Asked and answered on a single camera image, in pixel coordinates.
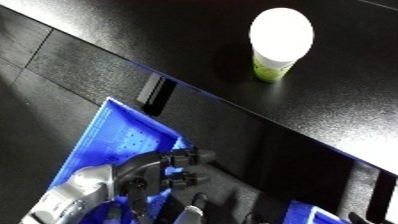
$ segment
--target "green label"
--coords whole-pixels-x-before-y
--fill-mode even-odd
[[[286,74],[286,72],[289,71],[289,69],[292,67],[288,66],[281,69],[272,69],[261,64],[256,58],[253,58],[253,66],[257,78],[268,82],[274,82],[281,79]]]

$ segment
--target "blue tray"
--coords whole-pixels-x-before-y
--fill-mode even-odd
[[[348,224],[348,222],[317,206],[292,201],[283,224]]]
[[[86,166],[104,164],[118,165],[138,154],[172,149],[189,148],[192,145],[179,133],[165,125],[135,111],[128,106],[108,98],[80,138],[76,147],[59,170],[49,189],[68,180],[71,174]],[[155,219],[169,192],[165,191],[148,198],[149,215]],[[125,198],[122,203],[122,224],[130,224]],[[86,215],[81,224],[103,224],[112,203],[99,206]]]

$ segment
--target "dark wooden surface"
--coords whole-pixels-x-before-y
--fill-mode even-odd
[[[0,4],[398,173],[398,11],[391,1]],[[248,30],[258,13],[281,6],[310,19],[315,42],[282,82],[269,85],[253,76]]]
[[[25,31],[21,28],[14,35],[26,36]],[[7,36],[7,30],[0,30],[0,39],[1,35]],[[4,202],[0,213],[6,214],[1,223],[17,223],[37,202],[105,96],[139,109],[134,99],[143,77],[150,74],[62,32],[52,31],[44,43],[37,44],[32,48],[38,51],[29,54],[27,66],[0,60],[0,200]],[[11,55],[28,57],[22,52],[10,50]],[[213,165],[234,177],[215,173],[217,181],[198,189],[219,196],[211,199],[213,208],[225,219],[239,222],[242,214],[256,208],[266,220],[278,222],[292,199],[342,217],[351,211],[366,213],[379,171],[358,166],[305,136],[181,84],[155,119],[184,133],[198,147],[219,154]],[[241,188],[234,189],[231,182]],[[220,189],[228,191],[215,194]],[[176,194],[176,203],[187,203],[192,193]],[[237,203],[235,209],[229,206],[231,200]],[[172,203],[167,208],[175,214],[179,206]]]

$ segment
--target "blue plastic crate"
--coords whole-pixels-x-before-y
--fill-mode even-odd
[[[168,152],[172,149],[189,148],[192,145],[179,133],[165,125],[135,111],[128,106],[108,98],[80,138],[76,147],[59,170],[49,189],[62,184],[72,173],[86,166],[104,164],[118,165],[150,151]],[[169,192],[148,198],[149,215],[155,219]],[[125,198],[122,203],[122,224],[131,223]],[[103,224],[111,206],[107,203],[86,215],[81,224]]]
[[[348,224],[348,222],[317,206],[292,201],[283,224]]]

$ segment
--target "white paper cup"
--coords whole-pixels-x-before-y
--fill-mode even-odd
[[[311,48],[314,32],[300,12],[274,8],[262,12],[250,27],[253,65],[264,81],[281,79],[293,64]]]

